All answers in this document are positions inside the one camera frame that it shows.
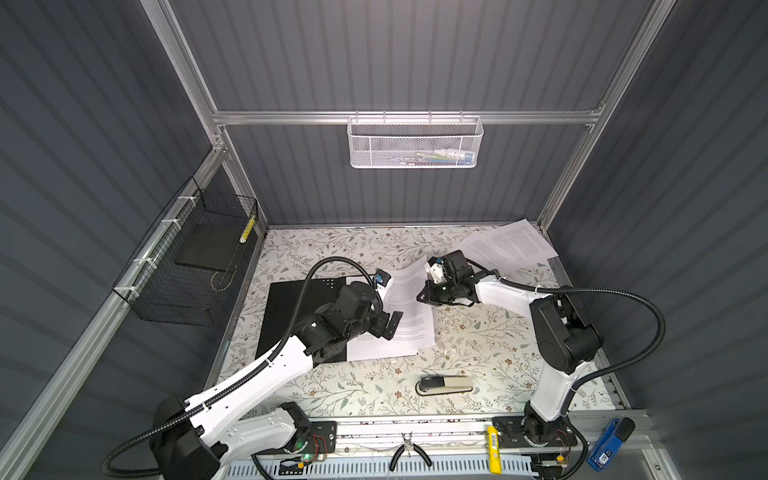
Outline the printed sheet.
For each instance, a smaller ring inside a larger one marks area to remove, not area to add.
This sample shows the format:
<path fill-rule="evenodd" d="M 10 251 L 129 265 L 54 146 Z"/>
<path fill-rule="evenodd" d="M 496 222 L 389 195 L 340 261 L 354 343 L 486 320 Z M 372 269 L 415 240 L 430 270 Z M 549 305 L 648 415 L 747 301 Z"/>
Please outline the printed sheet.
<path fill-rule="evenodd" d="M 394 338 L 387 341 L 363 334 L 347 344 L 346 360 L 349 362 L 378 360 L 415 355 L 421 335 L 421 310 L 415 300 L 412 277 L 405 270 L 389 271 L 392 280 L 383 300 L 383 310 L 389 314 L 402 311 L 403 316 Z"/>
<path fill-rule="evenodd" d="M 461 250 L 467 259 L 501 273 L 514 273 L 520 268 L 558 256 L 557 251 L 527 220 L 473 233 L 462 240 L 456 249 Z"/>
<path fill-rule="evenodd" d="M 422 349 L 435 345 L 432 307 L 417 300 L 427 280 L 426 266 L 427 257 L 423 256 L 392 274 L 384 297 L 385 310 L 400 311 L 402 317 L 393 339 L 382 343 L 384 358 L 417 355 Z"/>

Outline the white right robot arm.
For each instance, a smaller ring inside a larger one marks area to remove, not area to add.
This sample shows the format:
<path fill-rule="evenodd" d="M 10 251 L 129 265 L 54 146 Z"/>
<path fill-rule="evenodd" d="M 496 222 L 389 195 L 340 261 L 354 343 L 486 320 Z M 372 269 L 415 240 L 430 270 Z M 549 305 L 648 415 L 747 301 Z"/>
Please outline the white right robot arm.
<path fill-rule="evenodd" d="M 431 257 L 424 265 L 427 280 L 417 301 L 430 306 L 491 305 L 531 321 L 539 355 L 544 361 L 540 379 L 524 408 L 519 427 L 527 443 L 547 445 L 568 423 L 568 410 L 577 391 L 586 383 L 637 364 L 661 345 L 666 318 L 646 298 L 623 290 L 563 286 L 549 288 L 512 281 L 496 270 L 486 269 L 456 250 Z M 647 308 L 656 320 L 650 344 L 627 360 L 587 374 L 604 339 L 582 314 L 582 294 L 611 295 L 634 301 Z"/>

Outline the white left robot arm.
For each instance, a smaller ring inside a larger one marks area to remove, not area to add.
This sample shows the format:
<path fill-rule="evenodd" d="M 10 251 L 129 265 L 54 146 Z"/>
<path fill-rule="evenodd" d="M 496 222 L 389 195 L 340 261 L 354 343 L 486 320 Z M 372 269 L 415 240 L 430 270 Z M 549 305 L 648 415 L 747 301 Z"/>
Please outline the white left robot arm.
<path fill-rule="evenodd" d="M 302 314 L 314 275 L 330 263 L 351 266 L 359 279 L 343 285 L 335 301 Z M 101 472 L 115 479 L 213 478 L 235 458 L 233 427 L 245 413 L 288 381 L 339 355 L 362 334 L 393 338 L 402 314 L 384 309 L 391 281 L 390 273 L 381 269 L 368 273 L 346 257 L 321 259 L 302 282 L 285 330 L 273 347 L 214 387 L 186 400 L 167 398 L 158 406 L 152 428 L 108 453 Z"/>

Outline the grey black stapler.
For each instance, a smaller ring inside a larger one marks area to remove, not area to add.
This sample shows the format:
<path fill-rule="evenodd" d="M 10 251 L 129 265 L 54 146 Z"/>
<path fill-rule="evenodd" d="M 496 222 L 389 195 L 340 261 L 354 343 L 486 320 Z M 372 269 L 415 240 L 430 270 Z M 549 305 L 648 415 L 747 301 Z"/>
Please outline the grey black stapler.
<path fill-rule="evenodd" d="M 424 397 L 463 394 L 473 390 L 473 381 L 468 376 L 424 376 L 415 385 L 416 393 Z"/>

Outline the pens in white basket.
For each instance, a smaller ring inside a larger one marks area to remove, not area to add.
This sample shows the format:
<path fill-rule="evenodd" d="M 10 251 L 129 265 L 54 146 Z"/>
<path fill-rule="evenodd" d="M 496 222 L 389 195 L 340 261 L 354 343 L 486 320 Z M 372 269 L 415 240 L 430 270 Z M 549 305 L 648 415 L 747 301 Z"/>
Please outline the pens in white basket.
<path fill-rule="evenodd" d="M 462 149 L 441 149 L 433 151 L 416 151 L 399 159 L 399 162 L 412 167 L 449 167 L 473 168 L 476 165 L 476 154 Z"/>

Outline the yellow marker in basket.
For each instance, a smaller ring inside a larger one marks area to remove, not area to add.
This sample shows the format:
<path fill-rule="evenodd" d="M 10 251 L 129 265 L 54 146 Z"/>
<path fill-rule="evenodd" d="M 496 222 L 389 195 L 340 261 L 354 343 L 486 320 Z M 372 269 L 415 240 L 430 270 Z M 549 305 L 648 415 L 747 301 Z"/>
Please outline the yellow marker in basket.
<path fill-rule="evenodd" d="M 240 234 L 240 237 L 239 237 L 239 243 L 240 244 L 245 244 L 248 241 L 248 238 L 249 238 L 249 236 L 250 236 L 250 234 L 251 234 L 255 224 L 256 224 L 256 217 L 254 215 L 252 215 L 248 219 L 244 229 L 242 230 L 242 232 Z"/>

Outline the yellow utility knife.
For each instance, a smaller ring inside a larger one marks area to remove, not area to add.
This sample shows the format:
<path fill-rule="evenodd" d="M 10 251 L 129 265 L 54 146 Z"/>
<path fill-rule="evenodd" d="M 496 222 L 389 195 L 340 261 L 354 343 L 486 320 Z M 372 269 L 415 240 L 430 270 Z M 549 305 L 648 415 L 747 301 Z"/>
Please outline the yellow utility knife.
<path fill-rule="evenodd" d="M 491 474 L 500 475 L 503 471 L 499 449 L 499 432 L 494 426 L 488 426 L 486 430 L 488 444 L 488 462 Z"/>

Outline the black pad in basket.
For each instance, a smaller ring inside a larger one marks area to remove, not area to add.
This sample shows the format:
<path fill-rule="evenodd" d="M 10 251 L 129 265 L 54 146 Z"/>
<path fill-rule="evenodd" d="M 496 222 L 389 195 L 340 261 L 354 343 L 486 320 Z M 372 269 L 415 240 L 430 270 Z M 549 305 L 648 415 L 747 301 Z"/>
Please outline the black pad in basket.
<path fill-rule="evenodd" d="M 176 265 L 224 273 L 237 265 L 245 244 L 239 243 L 241 230 L 212 225 L 197 225 L 175 254 Z"/>

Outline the black handled pliers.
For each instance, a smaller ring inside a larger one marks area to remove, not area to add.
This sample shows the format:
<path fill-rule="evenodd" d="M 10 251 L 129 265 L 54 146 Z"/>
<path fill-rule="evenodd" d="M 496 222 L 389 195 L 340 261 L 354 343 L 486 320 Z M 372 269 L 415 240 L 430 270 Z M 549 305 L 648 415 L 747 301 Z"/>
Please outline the black handled pliers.
<path fill-rule="evenodd" d="M 403 434 L 401 444 L 396 448 L 394 454 L 392 455 L 389 461 L 388 471 L 394 472 L 396 470 L 400 462 L 400 459 L 404 454 L 406 454 L 407 456 L 411 456 L 413 453 L 416 453 L 428 468 L 433 467 L 434 462 L 432 458 L 420 445 L 413 442 L 412 435 Z"/>

